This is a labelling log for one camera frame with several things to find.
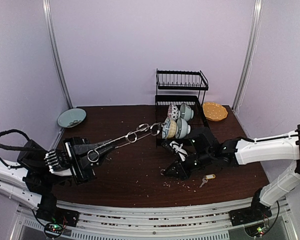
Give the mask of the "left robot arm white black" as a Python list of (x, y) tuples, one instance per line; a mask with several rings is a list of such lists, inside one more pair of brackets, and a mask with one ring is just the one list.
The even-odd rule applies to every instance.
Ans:
[(0, 143), (2, 149), (19, 151), (16, 162), (0, 157), (0, 193), (23, 203), (42, 220), (74, 222), (79, 213), (57, 206), (53, 186), (67, 181), (81, 185), (94, 180), (94, 167), (100, 166), (117, 147), (113, 140), (90, 143), (80, 137), (67, 138), (63, 149), (50, 151), (32, 139), (23, 147)]

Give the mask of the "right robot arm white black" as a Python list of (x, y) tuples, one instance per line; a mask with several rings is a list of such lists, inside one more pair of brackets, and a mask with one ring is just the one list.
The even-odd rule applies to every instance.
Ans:
[(194, 129), (184, 140), (195, 151), (189, 153), (182, 143), (164, 140), (162, 146), (177, 159), (162, 174), (181, 180), (188, 179), (196, 169), (209, 165), (239, 166), (254, 162), (291, 160), (289, 167), (276, 180), (258, 189), (247, 208), (233, 210), (234, 220), (256, 221), (270, 217), (271, 206), (300, 184), (300, 124), (296, 130), (264, 138), (237, 137), (220, 143), (208, 127)]

